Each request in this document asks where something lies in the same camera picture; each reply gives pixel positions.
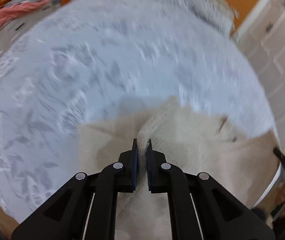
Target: bed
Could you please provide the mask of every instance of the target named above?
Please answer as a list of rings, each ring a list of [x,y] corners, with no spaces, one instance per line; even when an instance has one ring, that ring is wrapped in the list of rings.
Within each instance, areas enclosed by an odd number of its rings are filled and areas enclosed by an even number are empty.
[[[194,111],[228,115],[248,137],[274,128],[252,67],[217,26],[225,18],[213,19],[208,0],[189,2],[75,0],[3,55],[0,206],[7,215],[21,223],[78,172],[77,126],[85,122],[175,95]]]

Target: screw head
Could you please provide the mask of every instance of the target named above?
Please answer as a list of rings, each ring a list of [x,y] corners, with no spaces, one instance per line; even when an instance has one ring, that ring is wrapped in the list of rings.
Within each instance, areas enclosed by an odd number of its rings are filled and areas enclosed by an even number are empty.
[[[209,175],[206,172],[202,172],[199,174],[199,178],[201,178],[202,180],[207,180],[209,179]]]
[[[114,163],[113,167],[114,169],[121,169],[124,165],[122,163]]]
[[[171,168],[171,165],[169,163],[163,163],[161,165],[161,168],[164,170],[169,170]]]
[[[78,180],[82,180],[85,177],[86,177],[86,174],[83,173],[83,172],[79,172],[79,173],[76,174],[76,179],[78,179]]]

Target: white bed sheet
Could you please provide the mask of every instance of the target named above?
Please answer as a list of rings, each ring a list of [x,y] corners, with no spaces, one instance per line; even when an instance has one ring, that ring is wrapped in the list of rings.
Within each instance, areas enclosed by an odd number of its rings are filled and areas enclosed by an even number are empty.
[[[171,95],[249,137],[274,127],[247,59],[187,8],[76,0],[56,11],[0,60],[0,206],[22,222],[78,172],[77,125]]]

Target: pink towel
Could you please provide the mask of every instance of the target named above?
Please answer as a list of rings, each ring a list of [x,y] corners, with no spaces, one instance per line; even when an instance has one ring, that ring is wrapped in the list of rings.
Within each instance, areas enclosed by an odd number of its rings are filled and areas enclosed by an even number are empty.
[[[8,21],[20,17],[30,11],[41,8],[50,0],[42,0],[40,2],[26,2],[15,4],[11,7],[0,8],[0,28]]]

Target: white blanket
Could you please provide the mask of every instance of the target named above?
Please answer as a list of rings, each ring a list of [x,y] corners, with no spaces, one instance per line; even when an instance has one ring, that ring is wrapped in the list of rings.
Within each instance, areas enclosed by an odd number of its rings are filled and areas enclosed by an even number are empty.
[[[145,151],[163,152],[169,163],[184,172],[205,171],[247,207],[252,207],[279,166],[273,154],[274,132],[245,139],[224,116],[194,113],[171,98],[161,108],[115,121],[80,127],[80,170],[100,172],[131,149],[137,138],[139,170],[134,194],[119,194],[115,239],[171,239],[166,194],[148,192]]]
[[[275,126],[248,60],[186,6],[61,7],[0,59],[0,206],[21,223],[79,171],[79,124],[159,107],[170,96],[228,115],[248,137]]]

